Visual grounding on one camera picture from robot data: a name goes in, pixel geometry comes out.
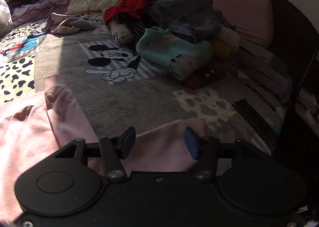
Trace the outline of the pink pillow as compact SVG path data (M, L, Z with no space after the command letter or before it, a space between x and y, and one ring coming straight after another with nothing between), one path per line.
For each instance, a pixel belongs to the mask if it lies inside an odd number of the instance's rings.
M270 0L213 0L213 8L222 12L240 37L264 48L270 46L274 32Z

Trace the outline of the teal lion print sweater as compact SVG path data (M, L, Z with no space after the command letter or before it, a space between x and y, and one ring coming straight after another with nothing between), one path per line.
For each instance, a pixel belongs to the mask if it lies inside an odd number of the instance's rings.
M137 53L180 81L213 57L207 41L192 44L159 27L146 29L136 46Z

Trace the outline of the white plastic bag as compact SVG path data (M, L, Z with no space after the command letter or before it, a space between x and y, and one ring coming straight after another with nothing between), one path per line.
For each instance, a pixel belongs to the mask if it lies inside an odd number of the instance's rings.
M12 18L9 6L5 0L0 0L0 37L12 29Z

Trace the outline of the black smartphone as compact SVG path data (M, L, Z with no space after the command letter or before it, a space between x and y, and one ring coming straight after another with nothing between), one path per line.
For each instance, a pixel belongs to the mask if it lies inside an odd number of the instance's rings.
M267 121L248 103L246 99L236 101L232 107L254 129L270 150L277 145L278 134Z

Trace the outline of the lilac crumpled sheet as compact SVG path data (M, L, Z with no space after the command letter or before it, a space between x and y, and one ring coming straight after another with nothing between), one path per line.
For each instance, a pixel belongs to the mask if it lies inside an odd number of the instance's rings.
M72 0L39 0L34 4L16 7L11 14L12 27L47 19L51 13L64 14Z

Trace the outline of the purple cream small garment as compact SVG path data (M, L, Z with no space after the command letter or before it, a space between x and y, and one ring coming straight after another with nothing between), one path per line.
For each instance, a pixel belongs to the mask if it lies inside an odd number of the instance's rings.
M70 35L81 31L96 29L96 25L68 15L51 13L45 22L40 24L30 35L30 38L45 34Z

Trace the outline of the white patterned garment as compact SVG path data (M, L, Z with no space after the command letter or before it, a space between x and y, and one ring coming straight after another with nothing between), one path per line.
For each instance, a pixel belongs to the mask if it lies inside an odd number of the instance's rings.
M238 51L240 36L237 32L222 26L221 30L217 34L217 38L229 46L234 52Z

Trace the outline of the mickey mouse bed blanket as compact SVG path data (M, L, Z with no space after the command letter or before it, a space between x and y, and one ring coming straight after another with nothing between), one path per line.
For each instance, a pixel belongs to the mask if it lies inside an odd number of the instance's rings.
M35 28L29 23L1 38L1 98L26 101L57 75L76 98L94 137L136 128L138 139L124 161L127 169L188 169L194 161L183 131L193 125L223 142L242 138L269 152L269 145L233 108L236 101L247 100L274 129L283 123L283 106L244 75L227 75L210 86L189 89L146 59L119 50L101 23L92 31L30 38ZM119 51L124 59L91 66L90 59L106 56L100 51L103 46Z

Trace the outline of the pink sweatshirt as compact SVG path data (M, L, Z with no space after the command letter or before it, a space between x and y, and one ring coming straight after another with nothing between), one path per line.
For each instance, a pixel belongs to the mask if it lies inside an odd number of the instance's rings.
M1 219L22 212L15 194L17 178L27 169L77 138L98 138L72 91L57 75L44 80L45 90L1 105ZM133 171L178 172L195 161L184 142L186 128L200 137L211 133L199 118L176 120L137 136L122 165Z

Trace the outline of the blue denim jeans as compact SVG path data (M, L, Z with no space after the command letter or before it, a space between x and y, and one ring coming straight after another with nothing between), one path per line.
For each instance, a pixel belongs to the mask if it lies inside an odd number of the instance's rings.
M162 29L192 44L209 40L222 29L212 0L157 0L150 16Z

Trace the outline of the red knitted garment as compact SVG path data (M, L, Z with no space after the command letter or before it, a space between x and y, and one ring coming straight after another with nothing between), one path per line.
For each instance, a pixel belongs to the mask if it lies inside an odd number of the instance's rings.
M103 22L108 25L116 15L122 13L140 19L142 13L149 9L154 2L155 0L122 0L119 5L103 11Z

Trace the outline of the white panda plush toy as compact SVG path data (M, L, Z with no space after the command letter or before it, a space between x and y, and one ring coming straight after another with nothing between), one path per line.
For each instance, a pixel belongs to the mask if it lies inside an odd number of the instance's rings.
M136 43L136 37L125 23L118 23L115 19L112 19L109 26L111 35L118 45L129 46Z

